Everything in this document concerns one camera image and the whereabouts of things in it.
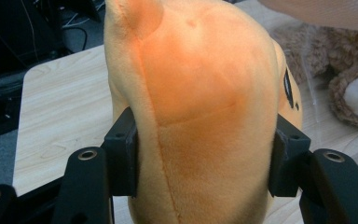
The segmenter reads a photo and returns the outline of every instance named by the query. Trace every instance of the gray floor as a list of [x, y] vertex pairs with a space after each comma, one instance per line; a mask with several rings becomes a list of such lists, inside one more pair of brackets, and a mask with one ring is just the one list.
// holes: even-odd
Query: gray floor
[[[100, 17], [103, 21], [104, 6], [102, 1], [95, 1], [96, 6], [102, 6], [99, 10]], [[74, 15], [71, 11], [63, 11], [62, 18], [69, 20]], [[76, 17], [70, 24], [71, 27], [80, 27], [87, 32], [86, 49], [100, 46], [103, 43], [103, 22], [88, 20], [84, 17]], [[82, 50], [85, 36], [83, 32], [70, 29], [62, 31], [65, 39], [65, 46], [73, 52]], [[9, 184], [13, 182], [14, 160], [16, 155], [17, 130], [0, 135], [0, 184]]]

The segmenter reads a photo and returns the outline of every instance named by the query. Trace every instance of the orange plush toy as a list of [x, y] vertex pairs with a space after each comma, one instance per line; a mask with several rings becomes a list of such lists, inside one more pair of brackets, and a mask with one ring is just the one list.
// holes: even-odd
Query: orange plush toy
[[302, 120], [280, 46], [218, 0], [108, 0], [104, 42], [139, 132], [134, 222], [262, 222], [277, 115]]

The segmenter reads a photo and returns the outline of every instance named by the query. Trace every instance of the black cable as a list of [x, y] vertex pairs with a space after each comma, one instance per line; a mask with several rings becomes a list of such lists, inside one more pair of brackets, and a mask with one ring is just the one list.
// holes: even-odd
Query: black cable
[[36, 42], [35, 42], [35, 37], [34, 37], [34, 25], [32, 23], [30, 14], [28, 13], [27, 7], [25, 6], [23, 0], [21, 0], [21, 4], [24, 9], [25, 15], [27, 16], [28, 22], [30, 23], [31, 34], [32, 34], [32, 39], [33, 39], [33, 44], [34, 44], [34, 56], [36, 57], [36, 60], [39, 62], [39, 57], [37, 56]]
[[[101, 4], [99, 4], [97, 7], [95, 7], [97, 12], [99, 12], [100, 10], [105, 10], [105, 2], [104, 0], [101, 2]], [[67, 18], [65, 20], [62, 20], [63, 21], [63, 24], [62, 24], [62, 27], [70, 27], [70, 26], [77, 26], [77, 25], [80, 25], [84, 22], [87, 22], [90, 20], [90, 18], [87, 18], [81, 22], [78, 22], [78, 23], [75, 23], [75, 24], [71, 24], [72, 21], [74, 21], [76, 19], [76, 17], [79, 17], [79, 18], [84, 18], [84, 16], [81, 16], [79, 15], [79, 13], [75, 13], [73, 16], [71, 16], [70, 18]]]
[[83, 34], [84, 34], [84, 43], [83, 43], [83, 48], [82, 48], [82, 50], [85, 50], [85, 49], [86, 49], [86, 44], [87, 44], [88, 35], [87, 35], [87, 32], [86, 32], [85, 29], [80, 28], [80, 27], [64, 27], [64, 28], [62, 28], [62, 30], [63, 30], [63, 31], [65, 31], [65, 30], [79, 30], [79, 31], [83, 32]]

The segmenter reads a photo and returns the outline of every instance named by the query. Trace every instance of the teddy bear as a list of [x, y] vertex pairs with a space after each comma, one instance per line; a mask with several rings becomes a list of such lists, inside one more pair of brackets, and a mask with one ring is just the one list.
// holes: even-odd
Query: teddy bear
[[302, 22], [278, 27], [271, 36], [284, 49], [296, 82], [322, 77], [334, 114], [358, 127], [358, 31]]

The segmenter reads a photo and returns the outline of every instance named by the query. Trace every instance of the plush toy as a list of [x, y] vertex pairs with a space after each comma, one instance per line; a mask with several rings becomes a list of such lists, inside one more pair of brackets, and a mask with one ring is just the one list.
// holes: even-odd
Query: plush toy
[[327, 77], [332, 110], [358, 127], [358, 31], [302, 23], [271, 35], [283, 47], [297, 83], [306, 74]]
[[302, 122], [280, 46], [219, 0], [108, 0], [104, 44], [138, 128], [134, 222], [262, 222], [277, 115]]

